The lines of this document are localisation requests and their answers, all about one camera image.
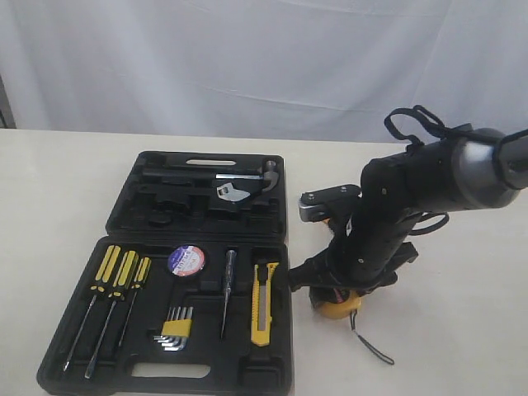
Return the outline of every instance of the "table surface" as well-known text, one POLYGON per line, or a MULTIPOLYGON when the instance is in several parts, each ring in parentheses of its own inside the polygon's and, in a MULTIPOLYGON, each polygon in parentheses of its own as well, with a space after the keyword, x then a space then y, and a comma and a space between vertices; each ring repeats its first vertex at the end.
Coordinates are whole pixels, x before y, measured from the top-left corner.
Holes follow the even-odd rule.
MULTIPOLYGON (((0 394, 43 395, 35 373, 137 154, 273 153, 285 158, 290 265, 327 246, 300 221, 303 191, 357 183, 397 144, 0 130, 0 394)), ((364 299, 358 328, 390 354, 375 359, 346 320, 292 295, 295 394, 528 394, 528 194, 503 210, 452 215, 413 238, 420 257, 364 299)))

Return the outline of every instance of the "white curtain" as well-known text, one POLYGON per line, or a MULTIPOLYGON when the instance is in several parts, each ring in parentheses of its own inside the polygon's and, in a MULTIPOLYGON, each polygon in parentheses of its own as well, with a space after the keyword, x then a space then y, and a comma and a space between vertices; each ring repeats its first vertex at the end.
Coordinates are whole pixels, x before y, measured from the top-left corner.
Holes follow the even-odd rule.
POLYGON ((390 141, 419 103, 513 132, 527 64, 519 0, 0 0, 19 128, 390 141))

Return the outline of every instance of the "metal hammer head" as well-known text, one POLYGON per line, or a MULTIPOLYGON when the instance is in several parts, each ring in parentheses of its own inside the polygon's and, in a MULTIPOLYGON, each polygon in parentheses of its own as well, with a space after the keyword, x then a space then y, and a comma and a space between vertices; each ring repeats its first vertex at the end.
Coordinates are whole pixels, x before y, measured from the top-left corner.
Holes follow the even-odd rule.
POLYGON ((279 182, 279 173, 275 161, 266 161, 264 167, 262 167, 262 180, 265 183, 268 183, 268 185, 262 189, 262 192, 272 190, 277 185, 279 182))

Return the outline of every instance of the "hammer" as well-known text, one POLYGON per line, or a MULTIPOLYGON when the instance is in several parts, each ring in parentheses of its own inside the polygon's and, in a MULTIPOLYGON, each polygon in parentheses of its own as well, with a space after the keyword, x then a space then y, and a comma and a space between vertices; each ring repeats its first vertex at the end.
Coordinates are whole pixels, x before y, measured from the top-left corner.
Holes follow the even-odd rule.
POLYGON ((262 192, 272 190, 279 181, 279 173, 277 171, 277 163, 268 160, 264 166, 259 169, 260 175, 244 175, 237 173, 216 173, 216 172, 201 172, 200 170, 178 170, 178 169, 156 169, 146 167, 142 174, 146 177, 181 177, 198 180, 209 179, 245 179, 245 180, 262 180, 266 186, 262 192))

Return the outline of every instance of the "black plastic tool case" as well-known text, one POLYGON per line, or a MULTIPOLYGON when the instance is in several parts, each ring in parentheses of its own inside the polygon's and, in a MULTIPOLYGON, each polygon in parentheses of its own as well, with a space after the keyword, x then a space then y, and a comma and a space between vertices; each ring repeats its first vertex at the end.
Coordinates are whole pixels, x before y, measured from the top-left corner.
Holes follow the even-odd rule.
POLYGON ((68 395, 289 393, 293 371, 291 301, 286 277, 289 263, 284 245, 286 200, 281 157, 143 152, 115 203, 106 231, 108 236, 95 246, 42 361, 37 374, 42 388, 50 394, 68 395), (189 164, 195 160, 235 164, 189 164), (276 162, 280 177, 275 188, 262 193, 262 181, 256 180, 144 175, 145 169, 256 174, 266 160, 276 162), (216 187, 226 182, 250 191, 252 196, 241 204, 220 200, 216 187), (116 344, 132 293, 116 305, 95 373, 88 380, 84 379, 84 371, 110 309, 109 299, 96 301, 72 365, 65 373, 62 367, 92 298, 89 285, 111 244, 120 245, 121 254, 135 250, 141 257, 150 257, 152 266, 144 289, 137 295, 122 347, 117 349, 116 344), (190 280, 174 276, 167 268, 171 252, 186 244, 201 248, 206 260, 201 273, 190 280), (222 280, 228 249, 236 250, 238 257, 224 340, 220 340, 222 280), (263 347, 250 341, 253 266, 259 261, 280 263, 272 280, 271 343, 263 347), (170 306, 194 307, 189 342, 179 352, 163 351, 152 339, 160 333, 170 306), (207 365, 210 372, 203 378, 133 375, 134 368, 143 363, 207 365))

